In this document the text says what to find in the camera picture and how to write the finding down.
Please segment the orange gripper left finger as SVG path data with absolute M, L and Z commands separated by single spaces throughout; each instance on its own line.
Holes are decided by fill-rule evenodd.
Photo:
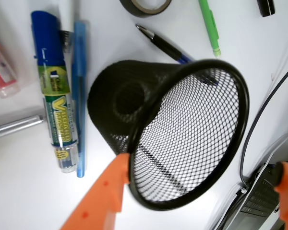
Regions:
M 62 226 L 63 230 L 113 230 L 129 184 L 130 154 L 119 154 L 103 171 Z

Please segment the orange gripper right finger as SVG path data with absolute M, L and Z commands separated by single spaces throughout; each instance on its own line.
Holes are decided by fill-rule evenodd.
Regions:
M 274 188 L 279 193 L 280 219 L 284 221 L 285 229 L 288 230 L 288 162 L 278 162 L 273 169 L 273 175 L 276 176 Z

